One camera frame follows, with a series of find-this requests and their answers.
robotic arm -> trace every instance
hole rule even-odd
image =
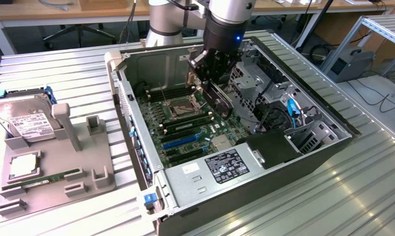
[[[202,51],[189,56],[190,69],[200,79],[202,97],[222,118],[228,118],[233,106],[217,83],[242,55],[238,47],[254,2],[256,0],[209,1]]]
[[[208,105],[222,118],[228,118],[232,103],[217,83],[240,60],[242,52],[238,47],[256,0],[169,1],[181,5],[193,3],[193,10],[182,10],[166,0],[149,0],[150,30],[146,47],[181,43],[181,27],[201,29],[201,18],[205,18],[202,51],[192,52],[188,62],[200,80]]]

hard disk drive label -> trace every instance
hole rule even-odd
[[[204,161],[217,183],[224,183],[249,172],[234,149],[206,158]]]
[[[10,117],[9,122],[24,139],[34,138],[53,133],[53,128],[44,113],[20,117]]]

barcode sticker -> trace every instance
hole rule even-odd
[[[24,139],[53,133],[53,128],[44,113],[10,117],[8,120]]]

hard drive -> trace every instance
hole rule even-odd
[[[49,87],[22,91],[0,91],[0,124],[10,138],[22,137],[26,142],[54,138],[60,129],[52,117],[54,98]]]

chair leg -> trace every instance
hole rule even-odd
[[[93,29],[93,28],[86,27],[86,26],[81,26],[81,29],[84,31],[86,31],[86,32],[90,32],[90,33],[94,33],[94,34],[97,34],[100,36],[104,36],[104,37],[106,37],[106,38],[109,38],[112,40],[116,39],[116,37],[113,35],[110,35],[109,33],[105,33],[104,31],[100,31],[98,29]]]
[[[44,42],[45,42],[45,41],[49,41],[49,40],[57,38],[58,36],[61,36],[61,35],[64,35],[64,34],[72,32],[72,31],[74,31],[74,30],[76,30],[76,27],[74,27],[74,26],[70,26],[70,27],[68,27],[68,28],[64,28],[64,29],[58,30],[54,34],[52,34],[50,36],[45,37],[45,38],[42,39],[42,41],[44,41]]]
[[[77,33],[78,33],[78,47],[81,48],[81,27],[77,27]]]

